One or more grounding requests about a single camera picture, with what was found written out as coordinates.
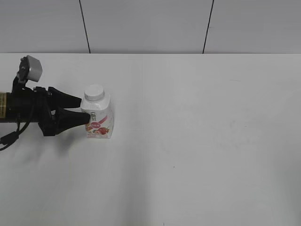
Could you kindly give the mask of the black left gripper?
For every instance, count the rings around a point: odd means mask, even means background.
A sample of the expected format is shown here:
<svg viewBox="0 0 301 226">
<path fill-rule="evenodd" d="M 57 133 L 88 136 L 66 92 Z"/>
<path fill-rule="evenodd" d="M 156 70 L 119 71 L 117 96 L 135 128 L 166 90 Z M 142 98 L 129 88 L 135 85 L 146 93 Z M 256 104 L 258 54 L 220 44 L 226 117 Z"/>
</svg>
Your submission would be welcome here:
<svg viewBox="0 0 301 226">
<path fill-rule="evenodd" d="M 90 122 L 90 114 L 65 109 L 79 108 L 79 97 L 63 93 L 54 87 L 34 87 L 32 97 L 30 122 L 36 122 L 45 137 L 52 137 Z"/>
</svg>

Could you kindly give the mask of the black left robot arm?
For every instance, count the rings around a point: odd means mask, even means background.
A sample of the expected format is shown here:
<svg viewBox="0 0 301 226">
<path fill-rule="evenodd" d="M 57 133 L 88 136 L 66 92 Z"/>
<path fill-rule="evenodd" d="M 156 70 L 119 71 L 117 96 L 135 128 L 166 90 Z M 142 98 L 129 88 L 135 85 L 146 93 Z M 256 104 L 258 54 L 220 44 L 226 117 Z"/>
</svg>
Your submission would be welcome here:
<svg viewBox="0 0 301 226">
<path fill-rule="evenodd" d="M 37 123 L 44 136 L 55 136 L 90 122 L 90 114 L 68 110 L 80 105 L 81 98 L 53 87 L 24 88 L 0 94 L 0 122 Z"/>
</svg>

